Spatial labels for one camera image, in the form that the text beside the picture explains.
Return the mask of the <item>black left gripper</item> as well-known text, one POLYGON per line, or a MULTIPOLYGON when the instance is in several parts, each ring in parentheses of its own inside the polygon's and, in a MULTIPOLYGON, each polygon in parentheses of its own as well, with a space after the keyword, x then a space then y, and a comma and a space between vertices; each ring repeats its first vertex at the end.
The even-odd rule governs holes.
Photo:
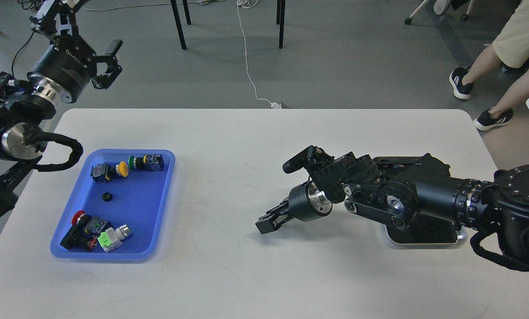
POLYGON ((77 38, 75 14, 85 3, 86 0, 44 0, 36 15, 29 18, 31 30, 54 43, 27 77, 33 83, 48 78, 60 85, 66 91, 66 96, 62 97, 65 103, 75 103, 90 79, 95 89, 108 89, 122 72, 116 57, 123 45, 121 39, 112 41, 107 52, 97 56, 90 45, 77 38), (75 38, 56 38, 58 35, 75 38), (104 74, 97 74, 96 63, 106 64, 104 74))

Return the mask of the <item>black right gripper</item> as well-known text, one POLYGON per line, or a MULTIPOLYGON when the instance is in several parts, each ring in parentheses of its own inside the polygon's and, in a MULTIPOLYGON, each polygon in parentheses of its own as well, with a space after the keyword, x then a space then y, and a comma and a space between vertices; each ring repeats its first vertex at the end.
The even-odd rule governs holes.
POLYGON ((329 215, 332 209, 333 204, 315 183, 303 183, 293 187, 288 198, 259 217, 255 225, 260 234, 272 233, 294 218, 310 222, 329 215))

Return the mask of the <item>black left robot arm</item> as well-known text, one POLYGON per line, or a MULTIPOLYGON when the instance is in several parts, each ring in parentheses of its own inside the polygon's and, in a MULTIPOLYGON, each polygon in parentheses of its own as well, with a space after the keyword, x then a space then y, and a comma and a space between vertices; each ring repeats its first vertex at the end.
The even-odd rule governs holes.
POLYGON ((16 186, 31 172, 63 171, 78 163, 82 145, 75 139, 41 129, 60 102, 75 103, 92 83, 108 89, 121 74, 116 54, 122 40, 114 40, 99 55, 80 36, 76 13, 83 0, 44 0, 30 18, 31 30, 49 39, 49 46, 27 79, 0 73, 0 160, 14 165, 0 176, 0 218, 13 210, 16 186))

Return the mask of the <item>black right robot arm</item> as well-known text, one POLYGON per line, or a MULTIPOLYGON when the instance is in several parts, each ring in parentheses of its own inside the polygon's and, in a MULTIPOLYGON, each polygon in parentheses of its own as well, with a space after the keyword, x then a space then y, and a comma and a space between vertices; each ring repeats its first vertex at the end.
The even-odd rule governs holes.
POLYGON ((283 165, 290 174, 305 169, 308 180, 261 216, 260 233, 292 219, 309 222, 343 202, 348 212, 405 231, 418 215, 476 230, 477 254, 510 270, 529 272, 529 164, 498 170, 493 181, 459 179, 450 166, 426 153, 420 157, 339 158, 309 146, 283 165))

